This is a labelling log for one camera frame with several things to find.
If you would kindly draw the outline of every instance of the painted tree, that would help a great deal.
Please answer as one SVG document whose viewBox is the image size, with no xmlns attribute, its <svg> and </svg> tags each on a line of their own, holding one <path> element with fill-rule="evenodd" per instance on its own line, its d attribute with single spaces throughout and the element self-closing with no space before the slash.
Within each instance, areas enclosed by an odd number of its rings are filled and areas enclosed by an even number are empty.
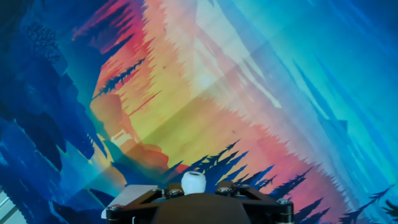
<svg viewBox="0 0 398 224">
<path fill-rule="evenodd" d="M 319 221 L 321 220 L 321 217 L 324 216 L 330 208 L 327 208 L 325 210 L 323 210 L 322 212 L 318 212 L 312 216 L 310 216 L 309 218 L 306 218 L 305 220 L 303 220 L 302 222 L 300 222 L 300 224 L 317 224 L 319 223 Z"/>
<path fill-rule="evenodd" d="M 398 222 L 398 206 L 393 205 L 390 201 L 386 200 L 386 204 L 388 205 L 389 208 L 383 207 L 383 209 L 386 211 L 386 214 L 391 216 L 395 222 Z"/>
<path fill-rule="evenodd" d="M 220 153 L 218 153 L 215 156 L 209 156 L 207 158 L 207 160 L 205 162 L 203 162 L 202 164 L 200 164 L 200 166 L 198 167 L 198 172 L 206 172 L 208 171 L 211 167 L 215 166 L 219 159 L 221 158 L 221 156 L 226 153 L 227 151 L 230 151 L 235 145 L 236 143 L 238 143 L 239 140 L 237 140 L 236 142 L 228 145 L 224 150 L 222 150 Z"/>
<path fill-rule="evenodd" d="M 120 73 L 119 75 L 116 75 L 115 77 L 110 78 L 108 81 L 106 81 L 105 85 L 99 89 L 99 93 L 94 96 L 94 99 L 99 97 L 100 95 L 107 94 L 112 92 L 113 90 L 116 89 L 116 85 L 118 83 L 124 84 L 124 80 L 131 75 L 133 71 L 136 70 L 137 66 L 141 65 L 145 61 L 145 58 L 139 60 L 136 64 L 133 66 L 129 67 L 126 69 L 126 71 Z"/>
<path fill-rule="evenodd" d="M 318 207 L 318 205 L 321 203 L 322 198 L 319 200 L 316 200 L 314 203 L 304 207 L 300 211 L 298 211 L 295 215 L 295 220 L 294 223 L 300 223 L 303 221 L 307 216 L 309 216 L 314 209 Z"/>
<path fill-rule="evenodd" d="M 57 33 L 33 22 L 24 27 L 25 35 L 32 44 L 32 53 L 37 57 L 45 57 L 50 63 L 57 63 L 60 56 L 55 54 L 58 50 Z"/>
<path fill-rule="evenodd" d="M 198 161 L 194 162 L 193 164 L 191 164 L 190 167 L 186 168 L 183 172 L 181 172 L 180 174 L 177 174 L 175 177 L 171 177 L 165 184 L 160 185 L 159 187 L 164 188 L 166 186 L 167 183 L 180 183 L 181 179 L 184 175 L 184 173 L 189 172 L 189 171 L 194 171 L 195 169 L 198 168 L 198 166 L 207 158 L 208 156 L 204 156 L 201 159 L 199 159 Z"/>
<path fill-rule="evenodd" d="M 290 180 L 281 186 L 275 188 L 269 196 L 273 198 L 274 200 L 278 200 L 280 198 L 283 198 L 285 195 L 288 195 L 291 190 L 296 188 L 299 184 L 301 184 L 305 180 L 305 175 L 310 172 L 310 170 L 313 167 L 309 168 L 309 170 L 305 171 L 301 175 L 296 175 L 296 177 L 293 180 Z"/>
<path fill-rule="evenodd" d="M 236 182 L 234 182 L 235 185 L 239 185 L 242 183 L 242 181 L 248 176 L 249 174 L 246 174 L 244 177 L 240 178 L 239 180 L 237 180 Z"/>
<path fill-rule="evenodd" d="M 230 173 L 230 175 L 226 176 L 223 181 L 233 181 L 247 166 L 248 165 L 244 165 L 237 171 Z"/>
<path fill-rule="evenodd" d="M 263 188 L 263 187 L 267 187 L 269 184 L 272 184 L 272 181 L 274 181 L 274 179 L 275 179 L 276 176 L 277 176 L 277 175 L 273 176 L 271 179 L 266 179 L 266 180 L 264 181 L 264 183 L 261 184 L 260 189 Z"/>
<path fill-rule="evenodd" d="M 371 197 L 369 197 L 370 199 L 372 199 L 369 203 L 367 203 L 366 205 L 363 205 L 362 207 L 360 207 L 359 209 L 357 209 L 354 212 L 349 212 L 349 213 L 343 214 L 344 217 L 339 218 L 339 221 L 342 224 L 352 224 L 352 223 L 355 224 L 357 219 L 358 219 L 358 217 L 359 217 L 359 215 L 363 212 L 363 210 L 365 210 L 365 208 L 367 208 L 368 206 L 370 206 L 374 202 L 380 201 L 380 199 L 383 196 L 385 196 L 385 194 L 391 189 L 391 187 L 392 186 L 390 186 L 386 190 L 383 190 L 382 192 L 373 194 Z"/>
<path fill-rule="evenodd" d="M 179 162 L 178 164 L 175 164 L 174 166 L 172 166 L 171 168 L 169 168 L 167 171 L 165 171 L 161 176 L 160 176 L 160 181 L 164 181 L 167 180 L 167 178 L 169 177 L 170 174 L 172 174 L 176 168 L 182 164 L 183 161 Z"/>
</svg>

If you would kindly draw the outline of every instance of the dark blue foliage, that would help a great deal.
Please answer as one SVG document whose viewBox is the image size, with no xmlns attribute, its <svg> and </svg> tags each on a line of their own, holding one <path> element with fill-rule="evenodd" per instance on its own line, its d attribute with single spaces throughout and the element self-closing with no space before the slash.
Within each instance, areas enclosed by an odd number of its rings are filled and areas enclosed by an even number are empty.
<svg viewBox="0 0 398 224">
<path fill-rule="evenodd" d="M 386 200 L 386 205 L 389 208 L 383 207 L 386 211 L 386 214 L 390 215 L 395 222 L 398 222 L 398 206 L 393 205 L 390 201 Z"/>
<path fill-rule="evenodd" d="M 308 205 L 306 207 L 304 207 L 303 209 L 301 209 L 300 211 L 298 211 L 295 214 L 295 220 L 294 223 L 300 223 L 302 220 L 304 220 L 307 216 L 309 216 L 312 211 L 314 209 L 316 209 L 318 207 L 318 205 L 321 203 L 322 198 L 315 201 L 314 203 L 312 203 L 311 205 Z"/>
</svg>

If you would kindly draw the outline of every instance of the painted mountain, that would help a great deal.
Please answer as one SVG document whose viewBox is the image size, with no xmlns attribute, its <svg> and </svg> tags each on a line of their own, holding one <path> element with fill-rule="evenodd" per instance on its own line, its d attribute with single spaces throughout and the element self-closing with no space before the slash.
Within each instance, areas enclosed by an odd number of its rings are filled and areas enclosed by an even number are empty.
<svg viewBox="0 0 398 224">
<path fill-rule="evenodd" d="M 0 186 L 28 224 L 105 223 L 125 186 L 189 170 L 296 223 L 396 222 L 397 7 L 0 2 Z"/>
</svg>

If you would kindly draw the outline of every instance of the painted sky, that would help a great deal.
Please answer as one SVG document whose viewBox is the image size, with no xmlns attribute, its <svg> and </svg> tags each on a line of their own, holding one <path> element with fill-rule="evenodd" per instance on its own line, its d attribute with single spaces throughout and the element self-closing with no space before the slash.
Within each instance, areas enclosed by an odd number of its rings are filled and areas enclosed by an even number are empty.
<svg viewBox="0 0 398 224">
<path fill-rule="evenodd" d="M 237 139 L 235 149 L 249 153 L 236 169 L 276 165 L 274 186 L 316 164 L 292 198 L 300 209 L 323 197 L 314 212 L 335 205 L 324 221 L 336 222 L 398 179 L 395 34 L 355 3 L 109 1 L 73 35 L 125 7 L 110 25 L 120 28 L 112 41 L 104 33 L 90 40 L 105 54 L 132 36 L 102 66 L 91 110 L 124 153 L 151 166 L 189 165 Z M 115 174 L 112 160 L 96 154 L 94 163 Z M 376 206 L 364 212 L 386 218 Z"/>
</svg>

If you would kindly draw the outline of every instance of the pine tree silhouette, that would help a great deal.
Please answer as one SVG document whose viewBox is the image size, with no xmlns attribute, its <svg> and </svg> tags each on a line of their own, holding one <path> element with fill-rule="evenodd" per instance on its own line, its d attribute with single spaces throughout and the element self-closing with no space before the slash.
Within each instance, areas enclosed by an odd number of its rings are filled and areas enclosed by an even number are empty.
<svg viewBox="0 0 398 224">
<path fill-rule="evenodd" d="M 272 181 L 274 181 L 276 176 L 277 175 L 273 176 L 271 179 L 266 179 L 264 181 L 264 183 L 260 186 L 260 189 L 263 188 L 263 187 L 267 187 L 268 184 L 272 184 Z"/>
<path fill-rule="evenodd" d="M 165 171 L 160 177 L 160 181 L 165 181 L 169 177 L 169 175 L 176 170 L 176 168 L 182 163 L 183 161 L 179 162 L 178 164 L 175 164 L 171 168 L 169 168 L 167 171 Z"/>
<path fill-rule="evenodd" d="M 321 201 L 322 201 L 322 198 L 315 201 L 311 205 L 304 207 L 300 211 L 298 211 L 295 215 L 294 223 L 300 223 L 301 221 L 303 221 L 307 216 L 309 216 L 311 214 L 311 212 L 314 209 L 316 209 L 318 207 L 318 205 L 321 203 Z"/>
<path fill-rule="evenodd" d="M 184 176 L 184 173 L 189 172 L 189 171 L 194 171 L 207 157 L 208 156 L 204 156 L 200 160 L 194 162 L 190 167 L 186 168 L 183 172 L 181 172 L 180 174 L 176 175 L 175 177 L 172 177 L 171 179 L 169 179 L 169 181 L 167 181 L 167 183 L 180 183 L 182 177 Z M 159 187 L 160 188 L 166 187 L 166 183 L 163 185 L 160 185 Z"/>
<path fill-rule="evenodd" d="M 310 170 L 312 168 L 313 167 L 309 168 L 309 170 L 305 171 L 302 175 L 296 175 L 296 178 L 294 178 L 293 180 L 290 180 L 290 181 L 282 184 L 281 186 L 275 188 L 275 190 L 273 190 L 269 194 L 269 196 L 271 198 L 273 198 L 274 200 L 278 200 L 278 199 L 284 197 L 285 195 L 288 195 L 291 190 L 296 188 L 299 184 L 301 184 L 301 182 L 303 182 L 305 180 L 305 175 L 308 172 L 310 172 Z"/>
<path fill-rule="evenodd" d="M 227 158 L 219 161 L 215 166 L 212 166 L 206 171 L 206 186 L 209 186 L 209 190 L 217 184 L 221 177 L 218 177 L 218 172 L 232 159 L 238 152 L 234 152 Z"/>
<path fill-rule="evenodd" d="M 110 78 L 108 81 L 106 81 L 105 86 L 102 87 L 99 90 L 99 93 L 94 96 L 93 100 L 97 97 L 99 97 L 101 94 L 105 93 L 110 93 L 114 89 L 116 89 L 116 85 L 118 83 L 124 84 L 124 80 L 131 75 L 131 73 L 137 68 L 138 65 L 141 65 L 144 62 L 145 58 L 139 60 L 135 65 L 129 67 L 126 69 L 125 72 L 120 73 L 119 75 L 116 75 L 115 77 Z"/>
<path fill-rule="evenodd" d="M 259 184 L 263 184 L 263 183 L 266 181 L 266 179 L 264 179 L 263 181 L 260 181 L 260 180 L 261 180 L 269 171 L 271 171 L 273 167 L 274 167 L 274 165 L 272 165 L 272 166 L 266 168 L 265 170 L 261 171 L 261 172 L 259 173 L 259 175 L 257 175 L 255 178 L 252 179 L 252 181 L 250 182 L 249 185 L 250 185 L 251 187 L 254 187 L 254 188 L 259 187 L 259 186 L 260 186 Z"/>
<path fill-rule="evenodd" d="M 239 180 L 237 180 L 236 182 L 234 182 L 235 185 L 239 185 L 241 184 L 241 182 L 248 176 L 249 174 L 246 174 L 244 177 L 240 178 Z"/>
<path fill-rule="evenodd" d="M 240 139 L 237 140 L 236 142 L 230 144 L 229 146 L 227 146 L 226 149 L 222 150 L 222 151 L 221 151 L 220 153 L 218 153 L 217 155 L 215 155 L 215 156 L 209 156 L 209 157 L 207 158 L 207 161 L 206 161 L 206 162 L 204 162 L 203 164 L 200 164 L 200 166 L 198 167 L 198 172 L 206 172 L 206 171 L 208 171 L 211 167 L 215 166 L 215 165 L 218 163 L 218 161 L 219 161 L 219 159 L 221 158 L 221 156 L 222 156 L 225 152 L 230 151 L 230 150 L 236 145 L 236 143 L 238 143 L 238 141 L 240 141 Z"/>
<path fill-rule="evenodd" d="M 227 174 L 229 171 L 231 171 L 231 169 L 238 164 L 238 162 L 246 156 L 248 152 L 244 152 L 242 153 L 240 156 L 238 156 L 237 158 L 229 161 L 225 166 L 222 166 L 221 169 L 218 171 L 218 173 L 214 176 L 214 179 L 218 182 L 219 180 L 221 180 L 221 178 Z"/>
<path fill-rule="evenodd" d="M 237 171 L 230 173 L 230 175 L 226 176 L 223 181 L 233 181 L 248 165 L 244 165 L 239 168 Z"/>
<path fill-rule="evenodd" d="M 372 199 L 369 203 L 367 203 L 366 205 L 363 205 L 362 207 L 360 207 L 359 209 L 357 209 L 357 211 L 354 212 L 349 212 L 349 213 L 345 213 L 343 214 L 345 217 L 341 217 L 339 218 L 339 221 L 342 224 L 355 224 L 359 215 L 363 212 L 363 210 L 365 208 L 367 208 L 369 205 L 373 204 L 374 202 L 378 202 L 380 201 L 380 199 L 385 196 L 385 194 L 391 189 L 392 186 L 390 186 L 389 188 L 387 188 L 386 190 L 383 190 L 382 192 L 373 194 L 373 196 L 369 197 L 370 199 Z"/>
<path fill-rule="evenodd" d="M 390 215 L 393 218 L 393 221 L 398 222 L 398 206 L 393 205 L 390 201 L 386 200 L 386 204 L 389 208 L 383 207 L 386 211 L 386 214 Z"/>
<path fill-rule="evenodd" d="M 306 218 L 304 221 L 300 222 L 300 224 L 316 224 L 320 221 L 321 217 L 324 216 L 330 208 L 325 209 L 322 212 L 318 212 L 309 218 Z"/>
<path fill-rule="evenodd" d="M 261 174 L 261 172 L 256 172 L 253 174 L 251 177 L 247 178 L 246 180 L 242 181 L 241 184 L 247 184 L 250 185 L 251 187 L 254 186 L 253 182 L 254 180 Z"/>
</svg>

